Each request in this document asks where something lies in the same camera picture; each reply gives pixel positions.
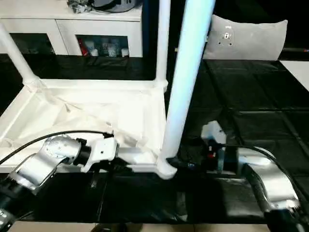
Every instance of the cabinet door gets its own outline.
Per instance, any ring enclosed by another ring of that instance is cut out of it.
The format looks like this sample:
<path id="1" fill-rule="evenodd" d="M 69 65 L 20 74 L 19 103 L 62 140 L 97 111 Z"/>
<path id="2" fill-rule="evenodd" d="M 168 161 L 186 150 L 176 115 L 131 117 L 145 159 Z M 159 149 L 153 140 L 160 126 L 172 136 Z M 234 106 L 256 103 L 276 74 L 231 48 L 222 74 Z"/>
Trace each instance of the cabinet door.
<path id="1" fill-rule="evenodd" d="M 94 55 L 95 49 L 103 56 L 104 44 L 116 41 L 120 49 L 127 44 L 130 57 L 142 57 L 141 22 L 60 19 L 57 24 L 69 55 Z"/>
<path id="2" fill-rule="evenodd" d="M 0 19 L 22 53 L 67 55 L 53 19 Z M 6 53 L 0 42 L 0 53 Z"/>

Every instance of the white frame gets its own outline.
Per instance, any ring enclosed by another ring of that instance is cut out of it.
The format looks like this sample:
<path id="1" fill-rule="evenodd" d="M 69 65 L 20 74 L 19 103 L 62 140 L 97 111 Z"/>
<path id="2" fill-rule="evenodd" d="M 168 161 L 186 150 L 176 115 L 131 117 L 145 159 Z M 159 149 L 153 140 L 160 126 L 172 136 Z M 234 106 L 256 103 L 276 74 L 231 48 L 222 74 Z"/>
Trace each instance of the white frame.
<path id="1" fill-rule="evenodd" d="M 76 35 L 126 36 L 130 57 L 142 57 L 141 22 L 56 20 L 69 55 L 81 56 Z"/>
<path id="2" fill-rule="evenodd" d="M 44 33 L 57 55 L 67 55 L 57 23 L 53 19 L 0 19 L 9 33 Z M 7 53 L 0 44 L 0 53 Z"/>
<path id="3" fill-rule="evenodd" d="M 164 1 L 169 0 L 160 0 L 160 4 L 163 4 Z M 165 133 L 164 133 L 164 139 L 163 139 L 163 145 L 160 153 L 158 153 L 157 159 L 155 163 L 149 164 L 149 165 L 136 165 L 134 171 L 136 172 L 156 172 L 161 178 L 163 179 L 169 179 L 172 178 L 176 172 L 177 169 L 172 167 L 168 164 L 166 158 L 174 157 L 176 156 L 180 141 L 183 133 L 184 124 L 186 121 L 187 113 L 189 104 L 192 97 L 193 88 L 195 85 L 195 80 L 197 77 L 198 68 L 200 65 L 200 61 L 203 55 L 204 45 L 206 36 L 208 33 L 210 21 L 211 21 L 211 15 L 214 8 L 215 0 L 186 0 L 185 9 L 184 9 L 184 15 L 183 15 L 183 24 L 182 24 L 182 31 L 180 35 L 180 42 L 179 42 L 179 50 L 176 60 L 176 67 L 174 72 L 174 78 L 173 78 L 173 86 L 169 101 L 169 112 L 168 117 L 165 125 Z M 165 20 L 169 20 L 169 11 L 163 11 L 163 7 L 160 7 L 160 19 L 159 19 L 159 29 L 158 29 L 158 45 L 159 46 L 165 46 L 164 48 L 168 49 L 168 23 L 162 23 Z M 107 31 L 108 29 L 112 30 L 111 26 L 115 25 L 113 23 L 109 24 L 110 27 L 107 28 L 100 28 L 100 22 L 94 23 L 94 22 L 87 22 L 85 20 L 81 21 L 84 23 L 84 26 L 82 29 L 84 29 L 85 32 L 88 31 L 88 33 L 92 33 L 93 29 L 98 29 L 100 31 Z M 78 28 L 77 22 L 71 24 L 66 24 L 66 26 L 73 26 L 73 29 L 78 31 L 78 34 L 83 34 L 83 32 Z M 91 30 L 86 29 L 87 26 L 93 27 Z M 72 28 L 64 28 L 62 27 L 62 31 L 72 31 Z M 23 83 L 26 85 L 27 88 L 29 88 L 31 91 L 37 91 L 37 89 L 40 89 L 44 87 L 42 86 L 42 82 L 45 82 L 47 80 L 41 81 L 39 77 L 35 76 L 34 73 L 31 71 L 30 67 L 28 66 L 27 62 L 23 58 L 22 54 L 18 50 L 16 44 L 14 43 L 13 39 L 5 31 L 5 28 L 0 24 L 0 38 L 7 47 L 8 55 L 12 59 L 13 63 L 17 67 L 18 71 L 20 72 L 21 76 L 23 77 Z M 163 59 L 164 68 L 166 68 L 166 62 L 167 62 L 167 54 L 160 52 L 157 56 L 157 63 L 161 63 Z M 61 80 L 55 80 L 58 84 L 61 85 Z M 76 81 L 71 80 L 70 87 L 73 87 L 76 83 Z M 108 83 L 118 83 L 121 85 L 128 85 L 128 82 L 123 81 L 107 81 Z M 141 82 L 135 82 L 130 81 L 131 85 L 142 84 Z M 156 76 L 156 79 L 154 81 L 144 82 L 145 84 L 149 83 L 152 87 L 152 89 L 155 91 L 158 89 L 160 92 L 163 91 L 162 88 L 166 87 L 166 80 L 165 78 L 162 78 L 162 76 Z"/>

